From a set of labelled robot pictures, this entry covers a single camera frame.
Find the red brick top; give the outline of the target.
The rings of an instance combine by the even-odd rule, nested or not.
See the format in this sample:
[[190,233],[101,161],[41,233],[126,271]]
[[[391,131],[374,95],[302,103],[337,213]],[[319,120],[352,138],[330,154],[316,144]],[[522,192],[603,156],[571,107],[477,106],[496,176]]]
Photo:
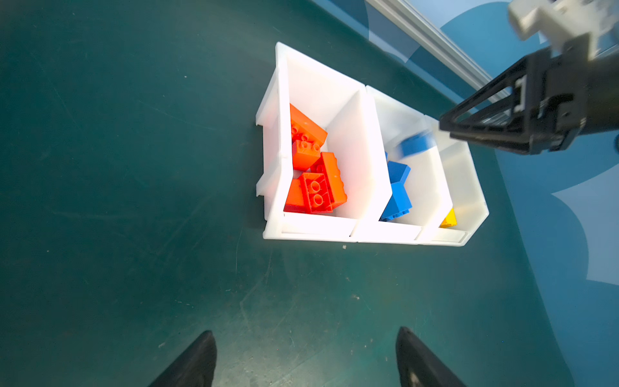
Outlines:
[[302,192],[301,182],[299,179],[293,179],[291,182],[284,211],[302,214],[306,213],[304,194]]

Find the blue brick bottom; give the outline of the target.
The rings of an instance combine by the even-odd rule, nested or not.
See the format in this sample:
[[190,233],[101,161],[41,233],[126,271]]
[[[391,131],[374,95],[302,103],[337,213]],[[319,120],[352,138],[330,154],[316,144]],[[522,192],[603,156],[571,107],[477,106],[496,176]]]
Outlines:
[[435,136],[430,131],[419,132],[404,139],[398,145],[402,158],[424,153],[436,146]]

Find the yellow brick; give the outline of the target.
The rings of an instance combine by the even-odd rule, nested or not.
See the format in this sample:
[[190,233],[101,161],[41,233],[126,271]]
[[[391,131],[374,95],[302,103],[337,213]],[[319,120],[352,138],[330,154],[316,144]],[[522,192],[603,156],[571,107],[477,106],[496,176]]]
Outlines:
[[457,225],[458,225],[458,222],[457,222],[457,219],[456,219],[455,209],[452,208],[449,211],[449,213],[447,214],[446,218],[440,224],[440,227],[441,228],[450,228],[450,227],[455,227]]

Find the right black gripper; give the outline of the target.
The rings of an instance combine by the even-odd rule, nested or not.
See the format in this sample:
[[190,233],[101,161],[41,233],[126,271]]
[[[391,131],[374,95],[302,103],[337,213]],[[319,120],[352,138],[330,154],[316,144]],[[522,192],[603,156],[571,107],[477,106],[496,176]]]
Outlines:
[[524,56],[443,114],[454,140],[522,155],[569,148],[575,138],[618,129],[618,52],[590,60],[588,37]]

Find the long red brick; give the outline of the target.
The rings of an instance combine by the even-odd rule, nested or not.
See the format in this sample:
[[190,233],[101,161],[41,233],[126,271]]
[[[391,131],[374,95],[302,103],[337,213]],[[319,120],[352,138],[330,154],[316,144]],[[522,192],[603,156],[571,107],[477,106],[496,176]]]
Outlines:
[[327,132],[303,114],[293,104],[290,105],[291,137],[293,141],[311,142],[322,147],[327,140]]
[[348,200],[334,153],[321,153],[319,159],[310,167],[310,170],[313,173],[323,174],[327,179],[330,202],[333,209],[343,205]]

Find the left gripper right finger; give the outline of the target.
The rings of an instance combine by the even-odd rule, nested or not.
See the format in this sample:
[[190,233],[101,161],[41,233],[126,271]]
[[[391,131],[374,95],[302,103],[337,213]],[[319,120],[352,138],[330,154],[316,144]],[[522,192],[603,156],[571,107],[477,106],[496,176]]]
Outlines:
[[465,387],[408,327],[400,327],[395,348],[402,387]]

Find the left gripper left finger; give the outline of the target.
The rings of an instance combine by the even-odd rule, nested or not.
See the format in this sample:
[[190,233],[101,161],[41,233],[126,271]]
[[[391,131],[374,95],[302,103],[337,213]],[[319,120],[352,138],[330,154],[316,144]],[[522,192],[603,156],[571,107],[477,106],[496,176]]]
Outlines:
[[150,386],[211,387],[217,354],[212,331],[204,331]]

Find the blue brick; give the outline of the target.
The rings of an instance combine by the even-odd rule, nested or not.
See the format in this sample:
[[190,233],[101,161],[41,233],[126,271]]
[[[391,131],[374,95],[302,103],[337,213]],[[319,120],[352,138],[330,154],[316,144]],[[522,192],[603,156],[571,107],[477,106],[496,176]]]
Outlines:
[[404,139],[398,145],[402,158],[424,153],[436,146],[435,136],[430,131],[419,132]]
[[405,187],[406,180],[409,177],[410,167],[406,164],[394,161],[388,161],[387,167],[392,195],[380,216],[380,221],[382,222],[401,218],[408,214],[412,207]]

